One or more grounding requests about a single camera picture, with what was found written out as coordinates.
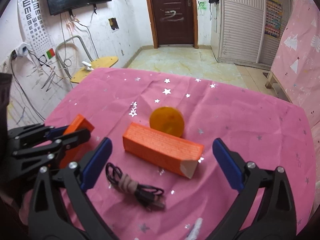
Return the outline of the small orange box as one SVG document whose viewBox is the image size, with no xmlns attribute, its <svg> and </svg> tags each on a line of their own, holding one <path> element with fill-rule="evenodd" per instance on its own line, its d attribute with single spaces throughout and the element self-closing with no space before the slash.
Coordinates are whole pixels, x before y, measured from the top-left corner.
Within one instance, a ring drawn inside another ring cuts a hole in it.
<svg viewBox="0 0 320 240">
<path fill-rule="evenodd" d="M 76 159 L 79 145 L 87 142 L 91 137 L 94 126 L 81 114 L 78 114 L 64 131 L 67 140 L 63 143 L 65 154 L 59 162 L 59 168 L 65 168 Z"/>
</svg>

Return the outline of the orange cardboard box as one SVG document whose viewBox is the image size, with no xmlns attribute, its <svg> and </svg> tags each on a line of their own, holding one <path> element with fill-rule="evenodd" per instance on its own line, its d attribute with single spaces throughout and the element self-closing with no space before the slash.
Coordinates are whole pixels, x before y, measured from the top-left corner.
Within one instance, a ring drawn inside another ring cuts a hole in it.
<svg viewBox="0 0 320 240">
<path fill-rule="evenodd" d="M 189 179 L 193 177 L 204 150 L 201 144 L 134 122 L 123 134 L 123 145 L 126 152 Z"/>
</svg>

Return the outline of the white power strip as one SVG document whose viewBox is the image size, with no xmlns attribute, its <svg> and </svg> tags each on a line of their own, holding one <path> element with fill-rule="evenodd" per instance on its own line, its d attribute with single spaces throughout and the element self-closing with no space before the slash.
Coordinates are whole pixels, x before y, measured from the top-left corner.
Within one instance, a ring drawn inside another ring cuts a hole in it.
<svg viewBox="0 0 320 240">
<path fill-rule="evenodd" d="M 26 57 L 30 49 L 30 44 L 23 42 L 19 47 L 11 52 L 11 58 L 16 59 L 17 57 Z"/>
</svg>

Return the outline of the white object on chair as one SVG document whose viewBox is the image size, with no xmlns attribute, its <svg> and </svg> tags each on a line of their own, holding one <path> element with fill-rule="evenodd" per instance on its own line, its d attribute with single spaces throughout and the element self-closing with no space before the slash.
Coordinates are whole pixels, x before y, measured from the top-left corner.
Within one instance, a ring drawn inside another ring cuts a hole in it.
<svg viewBox="0 0 320 240">
<path fill-rule="evenodd" d="M 86 61 L 82 61 L 82 64 L 84 65 L 85 70 L 90 71 L 90 72 L 94 70 L 90 63 L 88 63 Z"/>
</svg>

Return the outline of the pink star tablecloth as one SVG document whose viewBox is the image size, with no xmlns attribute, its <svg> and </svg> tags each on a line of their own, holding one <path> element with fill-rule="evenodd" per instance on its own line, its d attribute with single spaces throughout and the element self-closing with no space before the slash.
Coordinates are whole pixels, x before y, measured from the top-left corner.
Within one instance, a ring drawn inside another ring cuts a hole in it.
<svg viewBox="0 0 320 240">
<path fill-rule="evenodd" d="M 204 146 L 193 178 L 152 165 L 124 151 L 123 134 L 133 122 L 149 125 L 163 106 L 178 109 L 184 138 Z M 101 174 L 88 197 L 120 239 L 185 239 L 197 219 L 205 239 L 234 202 L 233 190 L 213 156 L 214 139 L 260 168 L 285 168 L 297 214 L 297 230 L 307 224 L 315 197 L 316 155 L 304 110 L 275 97 L 189 76 L 135 69 L 96 69 L 52 110 L 46 124 L 61 127 L 83 115 L 93 126 L 95 148 L 111 139 L 110 161 L 143 184 L 164 189 L 166 208 L 150 212 L 114 189 Z"/>
</svg>

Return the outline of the eye chart poster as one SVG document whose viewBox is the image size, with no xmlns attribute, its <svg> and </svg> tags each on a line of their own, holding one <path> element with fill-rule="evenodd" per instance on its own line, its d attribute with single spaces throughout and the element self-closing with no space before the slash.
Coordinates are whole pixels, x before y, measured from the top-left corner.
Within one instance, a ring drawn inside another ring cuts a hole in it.
<svg viewBox="0 0 320 240">
<path fill-rule="evenodd" d="M 39 59 L 50 61 L 55 57 L 54 44 L 46 28 L 41 2 L 17 0 L 17 6 L 22 34 L 30 45 L 29 50 Z"/>
</svg>

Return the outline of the orange round lid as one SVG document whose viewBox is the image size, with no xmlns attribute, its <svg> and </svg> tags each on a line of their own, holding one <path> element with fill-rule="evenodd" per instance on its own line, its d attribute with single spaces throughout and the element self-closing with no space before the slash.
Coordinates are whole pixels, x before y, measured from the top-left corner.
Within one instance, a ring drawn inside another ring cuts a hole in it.
<svg viewBox="0 0 320 240">
<path fill-rule="evenodd" d="M 181 138 L 184 133 L 184 118 L 181 112 L 173 107 L 159 107 L 149 118 L 152 129 Z"/>
</svg>

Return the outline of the dark brown door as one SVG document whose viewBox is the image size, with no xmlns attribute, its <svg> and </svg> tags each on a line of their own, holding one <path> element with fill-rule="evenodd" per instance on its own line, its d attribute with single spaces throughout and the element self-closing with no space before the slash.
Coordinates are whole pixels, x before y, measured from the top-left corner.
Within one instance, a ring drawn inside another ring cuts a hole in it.
<svg viewBox="0 0 320 240">
<path fill-rule="evenodd" d="M 196 0 L 146 0 L 153 46 L 198 48 Z"/>
</svg>

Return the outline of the white louvered wardrobe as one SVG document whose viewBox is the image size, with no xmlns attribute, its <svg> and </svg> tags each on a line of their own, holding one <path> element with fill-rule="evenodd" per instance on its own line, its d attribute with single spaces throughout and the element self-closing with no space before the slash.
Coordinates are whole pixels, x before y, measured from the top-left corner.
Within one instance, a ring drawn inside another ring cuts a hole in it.
<svg viewBox="0 0 320 240">
<path fill-rule="evenodd" d="M 291 14 L 291 0 L 282 4 L 280 38 L 265 34 L 266 0 L 220 0 L 212 22 L 211 46 L 221 62 L 270 67 Z"/>
</svg>

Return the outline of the colourful grid poster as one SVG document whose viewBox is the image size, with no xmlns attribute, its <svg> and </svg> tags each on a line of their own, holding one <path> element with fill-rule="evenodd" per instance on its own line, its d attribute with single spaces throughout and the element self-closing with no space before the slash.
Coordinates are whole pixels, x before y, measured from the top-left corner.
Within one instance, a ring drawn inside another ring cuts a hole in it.
<svg viewBox="0 0 320 240">
<path fill-rule="evenodd" d="M 265 34 L 280 38 L 283 6 L 275 0 L 266 0 Z"/>
</svg>

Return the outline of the wooden bed frame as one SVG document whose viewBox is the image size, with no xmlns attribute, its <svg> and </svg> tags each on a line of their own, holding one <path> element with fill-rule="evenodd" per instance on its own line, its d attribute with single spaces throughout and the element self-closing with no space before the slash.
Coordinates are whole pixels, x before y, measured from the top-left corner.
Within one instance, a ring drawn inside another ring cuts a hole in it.
<svg viewBox="0 0 320 240">
<path fill-rule="evenodd" d="M 267 78 L 267 81 L 265 83 L 265 87 L 267 89 L 274 90 L 276 96 L 284 101 L 292 103 L 290 97 L 288 96 L 287 92 L 285 92 L 285 89 L 280 84 L 279 80 L 276 78 L 276 76 L 273 74 L 273 72 L 270 70 L 268 73 L 263 72 L 264 76 Z"/>
</svg>

